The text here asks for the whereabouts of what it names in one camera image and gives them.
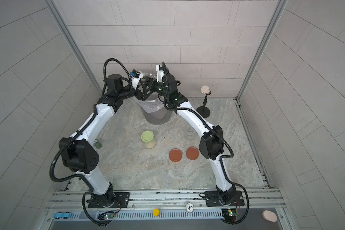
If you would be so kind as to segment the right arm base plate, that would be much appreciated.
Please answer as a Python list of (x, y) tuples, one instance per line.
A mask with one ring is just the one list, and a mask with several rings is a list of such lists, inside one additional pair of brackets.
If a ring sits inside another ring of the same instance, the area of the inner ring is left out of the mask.
[(199, 196), (206, 201), (207, 207), (224, 207), (224, 206), (245, 206), (242, 192), (237, 190), (232, 193), (232, 198), (221, 195), (218, 191), (205, 191), (199, 193)]

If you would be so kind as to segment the red lidded rice jar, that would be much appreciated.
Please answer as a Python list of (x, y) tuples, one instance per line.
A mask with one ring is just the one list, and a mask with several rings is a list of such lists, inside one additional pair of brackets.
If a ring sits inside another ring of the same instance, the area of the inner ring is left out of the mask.
[(157, 80), (157, 76), (152, 73), (148, 72), (143, 72), (143, 77), (140, 79), (140, 84), (145, 85), (146, 82), (152, 81), (152, 80)]

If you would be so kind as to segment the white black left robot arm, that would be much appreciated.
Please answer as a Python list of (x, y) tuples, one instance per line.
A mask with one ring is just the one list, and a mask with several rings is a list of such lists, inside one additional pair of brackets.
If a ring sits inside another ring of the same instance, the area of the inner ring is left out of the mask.
[(102, 96), (93, 106), (93, 113), (71, 137), (60, 140), (59, 151), (49, 172), (54, 182), (81, 179), (89, 188), (91, 198), (87, 203), (91, 208), (108, 208), (117, 201), (112, 184), (98, 166), (99, 155), (94, 147), (96, 137), (125, 99), (145, 100), (160, 89), (158, 79), (137, 71), (131, 72), (128, 78), (112, 74), (103, 79)]

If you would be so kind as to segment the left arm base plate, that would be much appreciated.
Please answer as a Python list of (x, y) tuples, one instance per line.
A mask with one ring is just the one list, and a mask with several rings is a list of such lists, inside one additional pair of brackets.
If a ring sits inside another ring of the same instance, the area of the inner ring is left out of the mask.
[(86, 203), (88, 204), (88, 208), (91, 209), (126, 208), (129, 197), (129, 192), (116, 192), (104, 195), (91, 194), (91, 198), (87, 199)]

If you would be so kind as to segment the green lidded rice jar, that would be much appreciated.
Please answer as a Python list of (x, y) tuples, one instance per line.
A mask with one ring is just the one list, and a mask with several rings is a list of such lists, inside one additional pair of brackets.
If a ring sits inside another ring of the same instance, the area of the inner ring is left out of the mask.
[(145, 148), (152, 149), (156, 145), (154, 134), (150, 130), (146, 130), (141, 135), (141, 141)]

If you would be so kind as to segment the red jar lid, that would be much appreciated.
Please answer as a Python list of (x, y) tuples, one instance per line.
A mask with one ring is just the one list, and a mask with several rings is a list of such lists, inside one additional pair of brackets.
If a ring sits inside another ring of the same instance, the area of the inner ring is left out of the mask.
[(172, 149), (169, 152), (169, 159), (174, 163), (181, 161), (182, 157), (182, 152), (179, 149)]
[(190, 160), (196, 160), (199, 157), (199, 150), (196, 147), (189, 147), (186, 150), (186, 156)]

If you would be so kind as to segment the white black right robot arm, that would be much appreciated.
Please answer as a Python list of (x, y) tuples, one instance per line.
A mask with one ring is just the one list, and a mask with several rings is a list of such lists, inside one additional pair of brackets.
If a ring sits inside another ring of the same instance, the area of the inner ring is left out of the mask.
[(240, 191), (231, 181), (225, 169), (225, 158), (232, 158), (233, 151), (223, 138), (222, 128), (207, 122), (191, 105), (185, 96), (177, 90), (177, 82), (172, 75), (162, 80), (154, 77), (143, 77), (141, 81), (143, 97), (157, 93), (163, 97), (163, 105), (167, 110), (176, 112), (184, 118), (200, 137), (199, 151), (210, 161), (216, 179), (218, 199), (222, 205), (243, 206)]

